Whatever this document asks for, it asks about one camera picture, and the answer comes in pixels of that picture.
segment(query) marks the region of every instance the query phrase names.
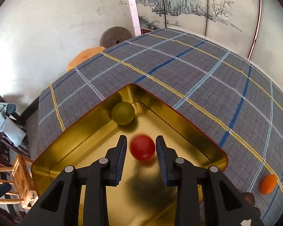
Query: chair seat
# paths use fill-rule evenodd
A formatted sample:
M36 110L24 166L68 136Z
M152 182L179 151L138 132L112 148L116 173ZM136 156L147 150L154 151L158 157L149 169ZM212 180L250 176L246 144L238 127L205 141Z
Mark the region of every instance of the chair seat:
M78 66L80 63L84 62L85 60L91 58L92 56L100 53L103 51L105 47L94 47L86 49L80 52L67 66L67 71L70 71L74 67Z

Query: gray round object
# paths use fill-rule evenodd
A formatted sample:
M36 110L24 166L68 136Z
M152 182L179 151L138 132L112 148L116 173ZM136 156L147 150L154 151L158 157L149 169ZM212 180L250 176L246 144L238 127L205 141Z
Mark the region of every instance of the gray round object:
M108 162L107 158L100 158L99 163L100 164L106 164Z
M210 170L211 170L211 172L218 172L218 167L211 166Z
M178 164L183 164L183 163L184 163L184 159L181 158L181 157L176 158L175 161L176 161L176 163L178 163Z
M132 38L132 35L127 29L123 27L112 27L103 33L100 45L109 48L130 38Z
M65 167L65 172L72 172L72 171L73 171L72 166Z

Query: black baseboard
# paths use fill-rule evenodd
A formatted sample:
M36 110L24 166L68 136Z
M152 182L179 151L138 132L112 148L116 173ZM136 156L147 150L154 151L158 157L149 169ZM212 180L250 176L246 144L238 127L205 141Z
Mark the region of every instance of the black baseboard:
M37 97L20 115L21 118L27 120L36 110L39 109L39 97Z

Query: green ball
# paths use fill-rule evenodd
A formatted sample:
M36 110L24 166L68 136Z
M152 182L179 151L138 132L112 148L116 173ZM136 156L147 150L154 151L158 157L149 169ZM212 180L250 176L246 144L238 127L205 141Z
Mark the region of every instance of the green ball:
M135 117L134 107L128 102L118 103L111 112L112 119L116 124L124 126L133 121Z

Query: orange fruit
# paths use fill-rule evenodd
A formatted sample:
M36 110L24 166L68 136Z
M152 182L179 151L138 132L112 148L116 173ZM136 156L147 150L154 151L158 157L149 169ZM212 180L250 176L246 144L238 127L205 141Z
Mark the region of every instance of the orange fruit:
M260 186L260 191L262 194L267 195L271 193L277 184L277 177L275 174L268 175L263 179Z

